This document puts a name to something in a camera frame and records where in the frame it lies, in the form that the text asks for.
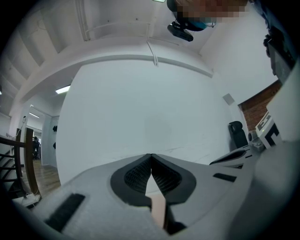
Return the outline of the white wall conduit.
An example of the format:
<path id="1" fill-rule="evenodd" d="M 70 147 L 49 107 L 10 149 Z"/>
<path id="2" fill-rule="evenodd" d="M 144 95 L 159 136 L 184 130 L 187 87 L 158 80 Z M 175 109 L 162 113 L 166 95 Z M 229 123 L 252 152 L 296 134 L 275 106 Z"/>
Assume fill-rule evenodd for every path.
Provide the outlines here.
<path id="1" fill-rule="evenodd" d="M 151 43 L 149 42 L 149 40 L 147 40 L 146 43 L 147 43 L 147 45 L 148 45 L 148 47 L 149 47 L 149 49 L 150 49 L 150 51 L 152 53 L 154 66 L 158 67 L 158 58 L 157 58 L 157 56 L 156 56 L 156 54 L 154 52 L 154 49 L 153 49 Z"/>

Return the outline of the beige cardboard box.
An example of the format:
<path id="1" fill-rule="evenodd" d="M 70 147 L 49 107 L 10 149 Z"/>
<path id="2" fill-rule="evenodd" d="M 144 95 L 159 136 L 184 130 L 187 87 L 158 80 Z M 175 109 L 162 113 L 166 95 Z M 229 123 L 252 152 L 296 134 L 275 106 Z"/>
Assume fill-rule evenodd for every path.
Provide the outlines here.
<path id="1" fill-rule="evenodd" d="M 160 228 L 165 225 L 166 200 L 162 194 L 151 195 L 151 215 Z"/>

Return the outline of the white power strip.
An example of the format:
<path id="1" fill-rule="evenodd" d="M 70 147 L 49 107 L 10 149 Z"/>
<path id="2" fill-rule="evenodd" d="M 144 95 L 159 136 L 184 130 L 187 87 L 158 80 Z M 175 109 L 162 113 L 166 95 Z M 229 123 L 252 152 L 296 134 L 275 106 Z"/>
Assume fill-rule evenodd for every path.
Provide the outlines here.
<path id="1" fill-rule="evenodd" d="M 36 203 L 38 203 L 41 199 L 41 196 L 39 194 L 27 194 L 25 197 L 19 197 L 19 198 L 15 198 L 12 201 L 14 203 L 18 203 L 24 207 L 28 207 L 30 205 L 35 205 Z"/>

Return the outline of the grey wall plate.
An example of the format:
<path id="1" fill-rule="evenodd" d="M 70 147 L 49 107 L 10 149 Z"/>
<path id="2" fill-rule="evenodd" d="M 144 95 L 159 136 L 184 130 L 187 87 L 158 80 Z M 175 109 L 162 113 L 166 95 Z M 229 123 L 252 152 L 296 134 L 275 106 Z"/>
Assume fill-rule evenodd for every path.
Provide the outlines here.
<path id="1" fill-rule="evenodd" d="M 230 93 L 224 95 L 223 99 L 228 105 L 232 105 L 235 102 Z"/>

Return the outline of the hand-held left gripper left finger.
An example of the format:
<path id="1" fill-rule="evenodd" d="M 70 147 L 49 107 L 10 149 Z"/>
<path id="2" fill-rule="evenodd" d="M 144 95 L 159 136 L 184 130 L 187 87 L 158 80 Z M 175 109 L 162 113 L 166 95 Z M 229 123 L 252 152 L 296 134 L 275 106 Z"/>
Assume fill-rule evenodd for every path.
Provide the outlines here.
<path id="1" fill-rule="evenodd" d="M 32 220 L 46 240 L 166 240 L 145 194 L 150 155 L 88 169 L 44 198 Z"/>

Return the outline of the black metal railing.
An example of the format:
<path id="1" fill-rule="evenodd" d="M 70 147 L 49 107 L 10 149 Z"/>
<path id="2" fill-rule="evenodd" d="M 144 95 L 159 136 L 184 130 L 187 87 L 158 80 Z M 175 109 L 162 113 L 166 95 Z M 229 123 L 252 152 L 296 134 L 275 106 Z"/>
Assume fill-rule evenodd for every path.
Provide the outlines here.
<path id="1" fill-rule="evenodd" d="M 25 129 L 21 142 L 20 129 L 15 139 L 0 135 L 0 186 L 11 199 L 39 195 L 33 165 L 33 129 Z"/>

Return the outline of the black office chair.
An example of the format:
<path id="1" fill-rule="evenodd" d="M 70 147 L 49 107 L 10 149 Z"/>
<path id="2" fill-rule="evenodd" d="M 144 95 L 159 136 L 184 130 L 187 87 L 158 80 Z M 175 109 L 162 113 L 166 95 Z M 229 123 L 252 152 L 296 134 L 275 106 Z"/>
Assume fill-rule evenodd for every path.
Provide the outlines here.
<path id="1" fill-rule="evenodd" d="M 248 141 L 240 121 L 230 122 L 228 125 L 230 133 L 230 150 L 235 150 L 248 145 Z"/>

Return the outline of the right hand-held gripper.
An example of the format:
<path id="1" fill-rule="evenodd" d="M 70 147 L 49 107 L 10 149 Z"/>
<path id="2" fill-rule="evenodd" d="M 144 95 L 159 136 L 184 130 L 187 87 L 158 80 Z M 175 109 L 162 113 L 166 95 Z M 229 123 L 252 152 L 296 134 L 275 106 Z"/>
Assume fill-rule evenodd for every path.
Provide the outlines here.
<path id="1" fill-rule="evenodd" d="M 248 142 L 250 146 L 257 149 L 269 149 L 282 142 L 279 130 L 269 112 L 256 125 L 255 130 L 249 131 Z M 238 148 L 210 163 L 210 165 L 237 165 L 246 158 L 252 157 L 249 146 Z"/>

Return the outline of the white ceiling pipe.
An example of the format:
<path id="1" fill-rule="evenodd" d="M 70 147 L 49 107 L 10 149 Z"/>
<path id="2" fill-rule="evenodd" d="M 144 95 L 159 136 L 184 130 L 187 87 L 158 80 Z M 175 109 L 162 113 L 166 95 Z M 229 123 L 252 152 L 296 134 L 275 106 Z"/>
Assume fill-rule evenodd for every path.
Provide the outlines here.
<path id="1" fill-rule="evenodd" d="M 84 8 L 84 0 L 75 0 L 75 9 L 76 9 L 77 20 L 79 23 L 79 28 L 83 40 L 85 42 L 90 41 L 89 28 L 87 25 L 85 8 Z"/>

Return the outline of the white table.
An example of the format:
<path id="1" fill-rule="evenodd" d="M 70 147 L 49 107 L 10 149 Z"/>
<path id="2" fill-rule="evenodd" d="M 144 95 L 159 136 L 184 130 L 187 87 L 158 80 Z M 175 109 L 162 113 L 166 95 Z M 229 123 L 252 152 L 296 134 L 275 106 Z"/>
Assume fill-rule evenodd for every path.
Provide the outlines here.
<path id="1" fill-rule="evenodd" d="M 148 179 L 145 195 L 147 197 L 152 197 L 155 195 L 162 195 L 162 193 L 152 175 L 150 175 L 150 177 Z"/>

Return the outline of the black chest-mounted screen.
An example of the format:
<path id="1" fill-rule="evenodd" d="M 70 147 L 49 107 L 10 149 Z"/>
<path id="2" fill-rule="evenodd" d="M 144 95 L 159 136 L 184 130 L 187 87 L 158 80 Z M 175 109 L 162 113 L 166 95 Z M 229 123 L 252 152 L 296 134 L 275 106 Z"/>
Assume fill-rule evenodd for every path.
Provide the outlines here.
<path id="1" fill-rule="evenodd" d="M 284 84 L 294 68 L 297 54 L 289 38 L 278 28 L 271 26 L 265 36 L 263 45 L 270 58 L 273 75 Z"/>

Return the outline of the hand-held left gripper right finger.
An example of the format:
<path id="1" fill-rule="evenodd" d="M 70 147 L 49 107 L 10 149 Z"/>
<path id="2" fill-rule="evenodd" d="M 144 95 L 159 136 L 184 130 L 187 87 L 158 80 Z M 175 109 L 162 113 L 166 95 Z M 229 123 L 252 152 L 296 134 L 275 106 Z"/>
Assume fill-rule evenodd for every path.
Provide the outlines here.
<path id="1" fill-rule="evenodd" d="M 151 156 L 151 175 L 166 200 L 165 225 L 156 227 L 174 235 L 193 225 L 246 179 L 255 158 L 237 165 L 202 165 L 165 155 Z"/>

